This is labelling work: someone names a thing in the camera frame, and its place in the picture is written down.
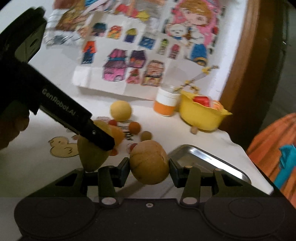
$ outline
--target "purple house drawing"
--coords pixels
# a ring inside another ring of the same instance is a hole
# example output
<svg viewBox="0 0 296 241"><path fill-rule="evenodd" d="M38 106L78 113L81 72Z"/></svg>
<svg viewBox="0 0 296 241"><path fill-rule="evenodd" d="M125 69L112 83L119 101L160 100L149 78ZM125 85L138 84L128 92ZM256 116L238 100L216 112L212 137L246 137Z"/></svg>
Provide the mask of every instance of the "purple house drawing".
<svg viewBox="0 0 296 241"><path fill-rule="evenodd" d="M129 67L141 69L146 63L145 50L133 50L131 53L131 59Z"/></svg>
<svg viewBox="0 0 296 241"><path fill-rule="evenodd" d="M104 65L103 79L107 81L122 81L125 79L126 68L125 63L126 50L114 49L109 54L109 60Z"/></svg>

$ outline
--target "white and orange jar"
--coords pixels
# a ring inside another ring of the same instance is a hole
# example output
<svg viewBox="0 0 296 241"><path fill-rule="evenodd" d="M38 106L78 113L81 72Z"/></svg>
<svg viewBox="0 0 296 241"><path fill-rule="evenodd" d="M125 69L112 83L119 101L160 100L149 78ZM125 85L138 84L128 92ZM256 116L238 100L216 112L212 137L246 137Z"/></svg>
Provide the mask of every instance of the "white and orange jar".
<svg viewBox="0 0 296 241"><path fill-rule="evenodd" d="M154 111L163 116L172 116L180 99L180 93L174 86L161 84L154 101Z"/></svg>

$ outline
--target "duck drawing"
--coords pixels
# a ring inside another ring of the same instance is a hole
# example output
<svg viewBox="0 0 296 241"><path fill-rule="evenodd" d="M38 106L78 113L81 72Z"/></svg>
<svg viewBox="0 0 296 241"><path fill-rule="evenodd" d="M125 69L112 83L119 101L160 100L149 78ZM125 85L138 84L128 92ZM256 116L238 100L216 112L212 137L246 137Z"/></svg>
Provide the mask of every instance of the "duck drawing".
<svg viewBox="0 0 296 241"><path fill-rule="evenodd" d="M50 149L50 154L55 157L67 158L78 155L77 144L69 143L66 137L55 137L48 143L52 147Z"/></svg>

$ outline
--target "yellow bowl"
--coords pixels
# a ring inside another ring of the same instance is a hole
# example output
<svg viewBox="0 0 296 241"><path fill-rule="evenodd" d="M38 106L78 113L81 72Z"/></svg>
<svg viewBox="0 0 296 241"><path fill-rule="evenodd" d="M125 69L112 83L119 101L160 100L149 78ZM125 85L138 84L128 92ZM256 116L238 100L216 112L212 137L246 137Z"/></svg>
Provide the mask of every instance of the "yellow bowl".
<svg viewBox="0 0 296 241"><path fill-rule="evenodd" d="M181 91L179 112L181 118L188 124L204 131L214 131L219 127L225 116L232 115L222 106L220 110L217 110L193 102L195 96L193 93Z"/></svg>

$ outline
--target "stainless steel tray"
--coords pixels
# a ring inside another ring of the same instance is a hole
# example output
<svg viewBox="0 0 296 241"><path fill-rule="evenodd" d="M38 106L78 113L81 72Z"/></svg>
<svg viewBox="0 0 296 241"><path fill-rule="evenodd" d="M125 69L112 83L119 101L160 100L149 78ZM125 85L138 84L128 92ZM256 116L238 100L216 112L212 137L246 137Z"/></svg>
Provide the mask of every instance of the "stainless steel tray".
<svg viewBox="0 0 296 241"><path fill-rule="evenodd" d="M174 161L177 161L183 167L196 166L202 172L213 172L215 168L220 168L251 184L251 180L244 172L196 146L179 146L169 153L168 156Z"/></svg>

